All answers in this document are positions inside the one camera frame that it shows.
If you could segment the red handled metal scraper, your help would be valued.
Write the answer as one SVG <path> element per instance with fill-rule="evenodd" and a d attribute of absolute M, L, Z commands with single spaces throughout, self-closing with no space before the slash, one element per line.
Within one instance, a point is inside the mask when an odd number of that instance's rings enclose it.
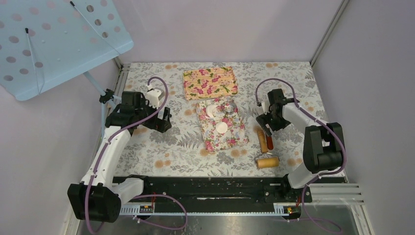
<path fill-rule="evenodd" d="M 266 135 L 266 144 L 267 144 L 268 150 L 274 149 L 273 138 L 271 136 Z"/>

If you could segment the wooden dough roller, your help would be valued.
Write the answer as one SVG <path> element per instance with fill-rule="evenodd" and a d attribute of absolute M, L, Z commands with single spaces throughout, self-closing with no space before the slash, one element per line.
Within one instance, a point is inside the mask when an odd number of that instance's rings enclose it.
<path fill-rule="evenodd" d="M 279 166 L 279 157 L 268 150 L 266 144 L 266 134 L 262 129 L 256 130 L 259 146 L 260 155 L 255 158 L 255 164 L 258 169 L 273 168 Z"/>

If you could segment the round metal dough cutter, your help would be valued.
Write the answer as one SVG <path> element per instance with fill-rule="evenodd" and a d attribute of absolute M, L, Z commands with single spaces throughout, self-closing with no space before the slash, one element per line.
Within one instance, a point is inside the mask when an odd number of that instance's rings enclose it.
<path fill-rule="evenodd" d="M 238 111 L 237 105 L 233 101 L 225 101 L 220 107 L 224 115 L 233 115 Z"/>

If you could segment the white dough ball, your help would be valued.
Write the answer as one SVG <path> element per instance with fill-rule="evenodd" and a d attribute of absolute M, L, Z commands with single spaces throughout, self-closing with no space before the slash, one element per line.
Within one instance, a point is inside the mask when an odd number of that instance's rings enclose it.
<path fill-rule="evenodd" d="M 221 119 L 225 115 L 221 105 L 208 105 L 206 107 L 206 118 Z"/>

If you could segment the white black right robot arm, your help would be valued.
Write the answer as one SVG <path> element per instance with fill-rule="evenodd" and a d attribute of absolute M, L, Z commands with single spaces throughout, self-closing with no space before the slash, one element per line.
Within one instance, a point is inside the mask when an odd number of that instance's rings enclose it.
<path fill-rule="evenodd" d="M 288 202 L 300 195 L 300 188 L 316 177 L 340 169 L 345 162 L 343 130 L 336 122 L 322 121 L 300 106 L 296 97 L 287 98 L 282 89 L 274 89 L 267 94 L 266 101 L 256 98 L 262 114 L 256 121 L 267 136 L 294 125 L 303 136 L 303 162 L 293 172 L 285 176 L 281 187 L 281 197 Z"/>

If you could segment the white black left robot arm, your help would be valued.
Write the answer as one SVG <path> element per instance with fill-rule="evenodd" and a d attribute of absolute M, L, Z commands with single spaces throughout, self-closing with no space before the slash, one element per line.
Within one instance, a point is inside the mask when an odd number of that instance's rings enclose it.
<path fill-rule="evenodd" d="M 151 197 L 152 189 L 143 180 L 113 186 L 113 178 L 122 151 L 138 126 L 160 133 L 172 127 L 165 102 L 165 92 L 160 89 L 122 93 L 121 102 L 106 118 L 104 138 L 89 170 L 80 183 L 69 186 L 67 194 L 77 219 L 115 222 L 121 207 L 134 197 L 140 201 Z"/>

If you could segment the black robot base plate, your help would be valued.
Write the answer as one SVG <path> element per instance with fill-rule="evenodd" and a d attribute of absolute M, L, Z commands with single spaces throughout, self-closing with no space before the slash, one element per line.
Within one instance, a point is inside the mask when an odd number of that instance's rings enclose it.
<path fill-rule="evenodd" d="M 156 177 L 132 175 L 144 181 L 143 194 L 156 194 L 157 198 L 134 199 L 134 203 L 148 202 L 176 204 L 183 207 L 198 204 L 250 205 L 271 203 L 296 204 L 302 190 L 285 191 L 284 179 L 280 177 Z"/>

